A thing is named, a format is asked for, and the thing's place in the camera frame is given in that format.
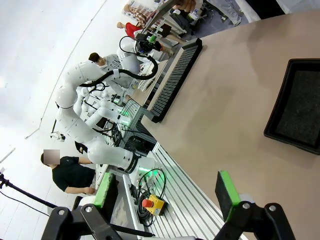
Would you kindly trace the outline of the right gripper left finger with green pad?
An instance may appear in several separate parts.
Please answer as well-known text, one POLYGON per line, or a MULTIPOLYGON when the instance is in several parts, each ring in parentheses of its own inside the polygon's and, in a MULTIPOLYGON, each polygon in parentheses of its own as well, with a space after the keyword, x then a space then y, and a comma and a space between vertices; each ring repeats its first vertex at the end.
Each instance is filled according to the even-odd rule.
POLYGON ((95 240, 119 240, 121 236, 110 223, 117 197, 116 177, 105 173, 93 203, 74 210, 62 206, 52 210, 41 239, 78 240, 81 236, 91 235, 95 240))

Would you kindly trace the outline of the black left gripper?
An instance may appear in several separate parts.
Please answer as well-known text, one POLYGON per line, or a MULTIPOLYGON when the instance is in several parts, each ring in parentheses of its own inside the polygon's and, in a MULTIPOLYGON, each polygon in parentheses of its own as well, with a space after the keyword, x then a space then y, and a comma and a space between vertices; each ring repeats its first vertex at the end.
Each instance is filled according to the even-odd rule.
POLYGON ((162 45, 157 41, 157 37, 153 34, 138 33, 135 39, 135 50, 137 52, 151 52, 152 50, 156 50, 158 52, 162 51, 162 45))

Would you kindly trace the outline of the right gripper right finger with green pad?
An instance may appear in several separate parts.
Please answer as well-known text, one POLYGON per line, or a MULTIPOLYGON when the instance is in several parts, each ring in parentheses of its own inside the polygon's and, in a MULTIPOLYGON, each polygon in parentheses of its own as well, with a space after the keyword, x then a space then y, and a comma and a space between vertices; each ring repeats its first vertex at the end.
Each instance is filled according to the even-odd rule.
POLYGON ((215 195, 224 220, 216 240, 239 240, 243 233, 253 233, 257 240, 296 238, 280 204, 271 202, 260 207, 241 199, 226 170, 217 173, 215 195))

